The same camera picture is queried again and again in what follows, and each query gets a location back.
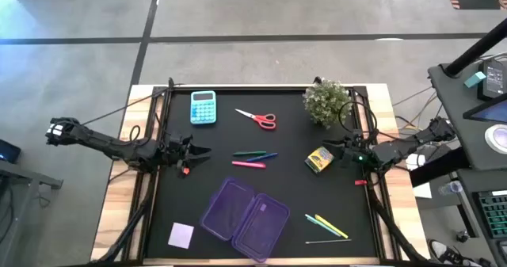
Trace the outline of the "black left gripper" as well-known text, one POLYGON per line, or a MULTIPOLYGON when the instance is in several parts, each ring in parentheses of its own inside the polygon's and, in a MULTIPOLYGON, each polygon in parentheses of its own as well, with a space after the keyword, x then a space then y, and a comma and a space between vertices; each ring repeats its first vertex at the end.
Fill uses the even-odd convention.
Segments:
POLYGON ((208 156, 189 156, 206 154, 212 149, 191 144, 193 135, 183 136, 178 133, 166 133, 164 138, 164 157, 169 166, 179 170, 189 170, 209 160, 208 156))

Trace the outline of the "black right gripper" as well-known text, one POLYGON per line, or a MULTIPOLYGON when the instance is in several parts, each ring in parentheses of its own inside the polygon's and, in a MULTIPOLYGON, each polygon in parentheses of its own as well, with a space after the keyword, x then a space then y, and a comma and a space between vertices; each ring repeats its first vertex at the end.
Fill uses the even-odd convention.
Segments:
POLYGON ((322 141, 322 145, 330 148, 330 153, 336 160, 341 160, 343 167, 352 162, 371 166, 375 161, 375 155, 370 148, 370 140, 361 135, 346 136, 344 139, 322 141))

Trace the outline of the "yellow green crayon box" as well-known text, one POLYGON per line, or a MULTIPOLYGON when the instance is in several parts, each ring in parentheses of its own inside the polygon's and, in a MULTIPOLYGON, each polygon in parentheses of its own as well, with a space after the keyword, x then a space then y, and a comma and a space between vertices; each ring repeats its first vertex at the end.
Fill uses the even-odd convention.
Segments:
POLYGON ((333 160, 334 156, 325 147, 319 147, 306 157, 304 163, 313 174, 319 175, 333 160))

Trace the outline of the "pink marker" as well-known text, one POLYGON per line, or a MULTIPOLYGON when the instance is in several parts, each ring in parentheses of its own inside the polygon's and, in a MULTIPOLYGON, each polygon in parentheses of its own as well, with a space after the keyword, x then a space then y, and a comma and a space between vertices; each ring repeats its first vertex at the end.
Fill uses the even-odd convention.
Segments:
POLYGON ((265 169, 266 164, 263 162, 240 162, 240 161, 232 161, 231 164, 233 166, 244 166, 249 168, 256 168, 256 169, 265 169))

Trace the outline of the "purple plastic pencil box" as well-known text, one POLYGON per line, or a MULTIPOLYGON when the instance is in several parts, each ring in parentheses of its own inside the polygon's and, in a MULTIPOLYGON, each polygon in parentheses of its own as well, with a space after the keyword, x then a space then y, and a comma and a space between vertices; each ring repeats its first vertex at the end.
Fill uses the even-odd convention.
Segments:
POLYGON ((290 209, 232 177, 210 199, 200 225, 240 253, 266 261, 290 216, 290 209))

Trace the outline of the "blue pen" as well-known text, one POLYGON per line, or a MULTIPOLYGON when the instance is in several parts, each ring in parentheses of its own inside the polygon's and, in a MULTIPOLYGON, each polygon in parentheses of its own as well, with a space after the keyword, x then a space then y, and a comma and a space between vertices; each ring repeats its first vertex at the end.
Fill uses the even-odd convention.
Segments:
POLYGON ((278 155, 278 153, 276 152, 273 152, 273 153, 267 153, 267 154, 263 154, 263 155, 260 155, 260 156, 257 156, 257 157, 253 157, 253 158, 249 158, 246 160, 246 162, 260 162, 260 161, 265 161, 266 159, 269 159, 269 158, 274 158, 278 155))

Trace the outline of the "red handled scissors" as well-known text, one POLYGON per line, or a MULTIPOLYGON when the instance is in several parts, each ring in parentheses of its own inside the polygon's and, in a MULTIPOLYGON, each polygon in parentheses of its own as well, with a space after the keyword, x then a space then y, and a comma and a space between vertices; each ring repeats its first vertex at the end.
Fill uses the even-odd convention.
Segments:
POLYGON ((276 128, 276 116, 272 113, 266 115, 255 115, 241 109, 235 109, 235 111, 257 122, 262 129, 274 130, 276 128))

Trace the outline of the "teal pen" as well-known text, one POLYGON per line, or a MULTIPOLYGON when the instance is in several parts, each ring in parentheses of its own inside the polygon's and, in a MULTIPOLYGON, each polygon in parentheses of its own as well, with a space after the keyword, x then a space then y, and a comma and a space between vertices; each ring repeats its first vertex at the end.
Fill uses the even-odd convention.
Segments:
POLYGON ((308 215, 308 214, 305 214, 305 217, 308 221, 310 221, 311 223, 315 224, 315 225, 318 225, 320 226, 321 228, 324 228, 325 230, 327 230, 328 232, 330 232, 331 234, 333 235, 336 235, 337 237, 341 237, 340 234, 338 234, 336 231, 334 231, 332 228, 328 227, 327 225, 325 225, 324 223, 322 223, 321 221, 318 221, 316 218, 308 215))

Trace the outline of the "pale lavender sticky note pad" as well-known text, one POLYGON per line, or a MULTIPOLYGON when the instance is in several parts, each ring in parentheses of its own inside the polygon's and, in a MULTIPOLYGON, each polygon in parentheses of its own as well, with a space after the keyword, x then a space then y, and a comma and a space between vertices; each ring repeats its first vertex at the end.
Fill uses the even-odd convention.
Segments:
POLYGON ((168 239, 168 245, 188 249, 192 240, 194 226, 183 223, 174 223, 168 239))

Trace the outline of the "thin white stick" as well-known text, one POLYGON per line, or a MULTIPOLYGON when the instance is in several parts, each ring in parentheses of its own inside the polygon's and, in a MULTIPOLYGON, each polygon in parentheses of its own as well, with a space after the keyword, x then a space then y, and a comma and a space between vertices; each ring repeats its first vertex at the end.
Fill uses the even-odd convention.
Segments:
POLYGON ((322 240, 322 241, 306 241, 306 245, 311 244, 327 244, 327 243, 337 243, 337 242, 351 242, 352 239, 334 239, 334 240, 322 240))

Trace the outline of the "tablet screen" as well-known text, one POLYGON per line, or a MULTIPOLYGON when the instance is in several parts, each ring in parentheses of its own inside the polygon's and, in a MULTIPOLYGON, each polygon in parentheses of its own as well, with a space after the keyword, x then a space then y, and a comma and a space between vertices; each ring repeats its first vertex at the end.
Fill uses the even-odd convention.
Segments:
POLYGON ((507 124, 507 97, 485 102, 463 114, 464 119, 507 124))

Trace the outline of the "white round disc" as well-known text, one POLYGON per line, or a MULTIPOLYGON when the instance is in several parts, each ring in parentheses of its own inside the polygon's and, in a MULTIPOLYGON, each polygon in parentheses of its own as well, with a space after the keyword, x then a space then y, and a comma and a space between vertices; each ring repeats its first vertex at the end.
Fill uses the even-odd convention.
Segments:
POLYGON ((507 125, 495 124, 486 129, 486 144, 499 154, 507 154, 507 125))

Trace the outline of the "black round pole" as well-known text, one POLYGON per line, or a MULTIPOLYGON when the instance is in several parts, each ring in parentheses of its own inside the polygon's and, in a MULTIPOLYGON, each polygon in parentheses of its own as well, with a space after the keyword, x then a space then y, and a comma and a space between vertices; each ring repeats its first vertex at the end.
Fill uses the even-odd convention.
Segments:
POLYGON ((489 31, 484 37, 468 48, 461 56, 442 67, 443 72, 449 78, 457 78, 457 75, 476 59, 493 48, 507 37, 507 18, 489 31))

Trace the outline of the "black box device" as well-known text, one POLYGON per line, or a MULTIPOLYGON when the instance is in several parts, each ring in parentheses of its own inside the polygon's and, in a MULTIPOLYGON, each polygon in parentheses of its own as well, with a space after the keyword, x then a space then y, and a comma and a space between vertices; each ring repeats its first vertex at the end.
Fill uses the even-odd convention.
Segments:
POLYGON ((495 59, 488 59, 480 63, 478 68, 486 76, 478 84, 478 99, 488 101, 501 96, 507 87, 505 65, 495 59))

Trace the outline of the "grey metal desk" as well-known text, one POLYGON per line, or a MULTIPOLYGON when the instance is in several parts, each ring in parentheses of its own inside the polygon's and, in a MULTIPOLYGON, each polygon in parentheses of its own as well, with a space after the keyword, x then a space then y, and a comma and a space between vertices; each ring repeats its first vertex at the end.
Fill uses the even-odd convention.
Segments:
POLYGON ((27 211, 40 185, 60 189, 63 180, 0 161, 0 267, 13 266, 27 211))

